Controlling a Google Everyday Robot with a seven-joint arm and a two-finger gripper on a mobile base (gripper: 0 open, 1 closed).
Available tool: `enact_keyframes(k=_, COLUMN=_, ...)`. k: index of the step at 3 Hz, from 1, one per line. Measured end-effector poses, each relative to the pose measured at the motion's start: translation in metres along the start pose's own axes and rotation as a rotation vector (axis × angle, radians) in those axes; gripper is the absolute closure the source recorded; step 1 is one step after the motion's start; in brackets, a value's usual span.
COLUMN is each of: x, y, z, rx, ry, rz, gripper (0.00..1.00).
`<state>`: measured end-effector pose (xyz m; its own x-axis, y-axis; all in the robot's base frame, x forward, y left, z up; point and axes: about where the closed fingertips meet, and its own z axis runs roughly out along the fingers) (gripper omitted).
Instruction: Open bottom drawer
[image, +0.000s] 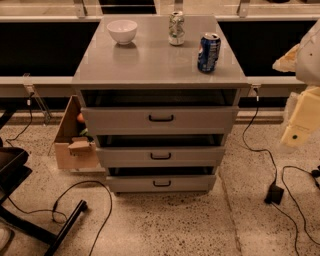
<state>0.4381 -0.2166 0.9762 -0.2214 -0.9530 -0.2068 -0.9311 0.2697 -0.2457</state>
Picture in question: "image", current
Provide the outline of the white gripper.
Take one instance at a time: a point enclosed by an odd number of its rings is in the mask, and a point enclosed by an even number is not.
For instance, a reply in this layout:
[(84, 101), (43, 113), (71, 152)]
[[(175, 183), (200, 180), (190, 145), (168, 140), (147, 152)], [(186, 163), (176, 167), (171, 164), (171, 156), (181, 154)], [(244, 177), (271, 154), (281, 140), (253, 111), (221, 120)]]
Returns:
[(320, 128), (320, 88), (308, 87), (297, 96), (292, 114), (284, 129), (280, 143), (296, 148)]

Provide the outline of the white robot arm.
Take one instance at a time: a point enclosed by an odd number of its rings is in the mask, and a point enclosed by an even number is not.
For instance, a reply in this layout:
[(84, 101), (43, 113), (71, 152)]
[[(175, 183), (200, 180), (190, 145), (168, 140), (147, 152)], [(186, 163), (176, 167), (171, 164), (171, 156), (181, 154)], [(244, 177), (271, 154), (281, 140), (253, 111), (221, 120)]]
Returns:
[(297, 103), (288, 119), (281, 144), (296, 148), (320, 128), (320, 20), (272, 65), (280, 72), (294, 72), (296, 79), (307, 85), (297, 97)]

